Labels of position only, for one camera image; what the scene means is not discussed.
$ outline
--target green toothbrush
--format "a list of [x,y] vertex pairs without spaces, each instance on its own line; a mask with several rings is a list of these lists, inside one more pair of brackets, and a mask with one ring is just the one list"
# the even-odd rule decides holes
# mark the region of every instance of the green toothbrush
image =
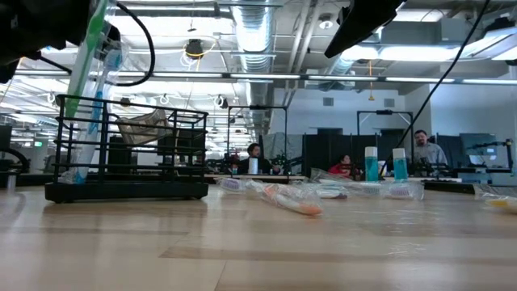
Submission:
[[[103,32],[104,17],[106,16],[107,4],[109,0],[99,0],[99,4],[91,16],[86,37],[79,49],[77,60],[75,61],[70,83],[68,85],[68,95],[82,96],[88,74],[90,73],[91,62],[95,56],[95,50]],[[78,110],[79,99],[67,99],[65,103],[65,116],[74,117]]]

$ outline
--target woman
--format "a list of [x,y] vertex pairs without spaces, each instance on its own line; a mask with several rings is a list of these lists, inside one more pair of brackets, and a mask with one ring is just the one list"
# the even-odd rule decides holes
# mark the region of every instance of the woman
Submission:
[[340,175],[343,178],[350,178],[352,171],[352,165],[350,162],[350,157],[348,155],[339,156],[339,163],[337,165],[332,166],[329,169],[329,173],[334,175]]

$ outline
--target person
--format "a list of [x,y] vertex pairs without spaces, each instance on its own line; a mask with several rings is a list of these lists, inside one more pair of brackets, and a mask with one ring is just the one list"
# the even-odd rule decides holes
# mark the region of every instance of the person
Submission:
[[258,143],[252,143],[250,146],[248,146],[248,155],[249,158],[242,160],[238,173],[239,174],[248,174],[248,170],[250,167],[250,158],[257,158],[258,159],[258,173],[266,174],[268,175],[273,170],[273,174],[278,175],[280,173],[280,168],[277,166],[271,165],[271,163],[266,160],[265,158],[261,157],[260,154],[260,145]]
[[445,153],[439,145],[430,143],[428,141],[427,133],[424,130],[417,130],[414,133],[414,159],[420,161],[422,158],[426,158],[431,164],[446,164],[447,158]]
[[350,156],[342,154],[339,156],[339,162],[329,169],[329,173],[340,175],[344,178],[350,178],[352,171]]

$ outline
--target toothbrush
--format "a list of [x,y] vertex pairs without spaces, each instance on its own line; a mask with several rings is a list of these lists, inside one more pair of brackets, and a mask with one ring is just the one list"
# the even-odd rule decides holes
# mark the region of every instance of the toothbrush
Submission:
[[[107,77],[111,72],[116,72],[120,69],[122,64],[122,52],[119,49],[110,50],[106,57],[104,58],[104,70],[102,76],[100,76],[97,80],[97,89],[95,91],[95,99],[98,101],[94,101],[94,108],[91,112],[90,119],[91,120],[100,120],[101,115],[101,107],[103,103],[103,92],[104,85],[106,83]],[[99,131],[99,123],[90,122],[88,125],[88,130],[86,131],[86,136],[83,138],[85,141],[97,141]],[[78,163],[90,163],[93,158],[93,154],[95,151],[95,145],[84,145],[82,147],[81,152],[79,153]],[[76,172],[74,182],[75,183],[85,183],[86,176],[88,175],[88,167],[79,167]]]

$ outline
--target gray shirt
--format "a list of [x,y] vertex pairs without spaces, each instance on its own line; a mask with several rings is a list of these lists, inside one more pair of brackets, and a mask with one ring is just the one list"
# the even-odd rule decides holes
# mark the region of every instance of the gray shirt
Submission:
[[427,158],[430,163],[447,164],[445,153],[439,145],[428,142],[426,145],[417,145],[414,147],[415,162],[419,162],[421,158]]

